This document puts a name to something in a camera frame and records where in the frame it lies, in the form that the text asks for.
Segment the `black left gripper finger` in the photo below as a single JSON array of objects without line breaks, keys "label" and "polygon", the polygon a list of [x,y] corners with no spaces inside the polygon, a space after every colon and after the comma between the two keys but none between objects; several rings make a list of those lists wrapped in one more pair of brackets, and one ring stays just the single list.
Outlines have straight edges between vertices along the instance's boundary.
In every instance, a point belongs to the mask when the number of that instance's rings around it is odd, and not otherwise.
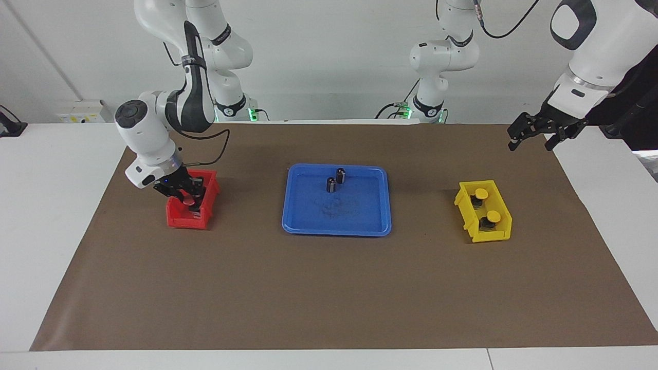
[{"label": "black left gripper finger", "polygon": [[537,118],[529,113],[520,113],[508,127],[508,149],[514,152],[522,141],[538,135],[536,131]]},{"label": "black left gripper finger", "polygon": [[555,134],[551,136],[545,143],[545,149],[552,151],[562,141],[566,141],[571,137],[569,128],[556,128]]}]

